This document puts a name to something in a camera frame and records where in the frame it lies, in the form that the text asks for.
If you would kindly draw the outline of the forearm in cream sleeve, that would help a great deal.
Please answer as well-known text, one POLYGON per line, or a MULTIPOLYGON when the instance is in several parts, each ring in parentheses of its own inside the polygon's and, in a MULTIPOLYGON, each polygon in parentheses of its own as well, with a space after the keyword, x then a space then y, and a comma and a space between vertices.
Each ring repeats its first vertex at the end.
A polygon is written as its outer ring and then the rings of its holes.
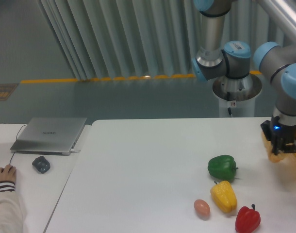
POLYGON ((23 214, 15 183, 0 182, 0 233, 23 232, 23 214))

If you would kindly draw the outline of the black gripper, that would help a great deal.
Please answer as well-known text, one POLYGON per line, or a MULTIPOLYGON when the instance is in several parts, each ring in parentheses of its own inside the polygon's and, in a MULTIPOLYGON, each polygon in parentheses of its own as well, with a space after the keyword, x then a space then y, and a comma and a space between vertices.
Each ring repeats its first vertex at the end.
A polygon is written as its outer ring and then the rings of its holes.
POLYGON ((279 150, 284 153, 296 153, 296 125, 282 124, 279 116, 265 120, 261 124, 263 143, 268 155, 278 155, 279 150))

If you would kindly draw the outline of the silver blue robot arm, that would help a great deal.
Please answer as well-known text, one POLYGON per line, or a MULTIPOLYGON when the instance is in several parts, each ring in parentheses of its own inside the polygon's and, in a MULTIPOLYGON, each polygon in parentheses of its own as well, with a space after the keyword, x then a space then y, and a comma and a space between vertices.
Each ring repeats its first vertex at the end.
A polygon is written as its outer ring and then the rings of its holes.
POLYGON ((293 41, 282 47, 266 42, 251 52, 248 44, 230 41, 221 46, 221 37, 230 0, 197 0, 204 35, 193 70, 200 80, 215 79, 213 91, 227 103, 255 97, 261 87, 249 74, 250 62, 276 89, 278 98, 271 119, 261 124, 268 153, 278 156, 296 153, 296 3, 292 0, 260 0, 258 4, 293 41))

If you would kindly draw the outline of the person's hand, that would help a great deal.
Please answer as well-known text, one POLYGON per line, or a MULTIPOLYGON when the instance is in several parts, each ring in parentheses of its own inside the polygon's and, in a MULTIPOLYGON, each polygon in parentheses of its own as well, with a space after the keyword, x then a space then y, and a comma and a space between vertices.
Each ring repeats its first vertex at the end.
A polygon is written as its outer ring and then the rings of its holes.
POLYGON ((16 183, 16 167, 10 164, 0 167, 0 183, 16 183))

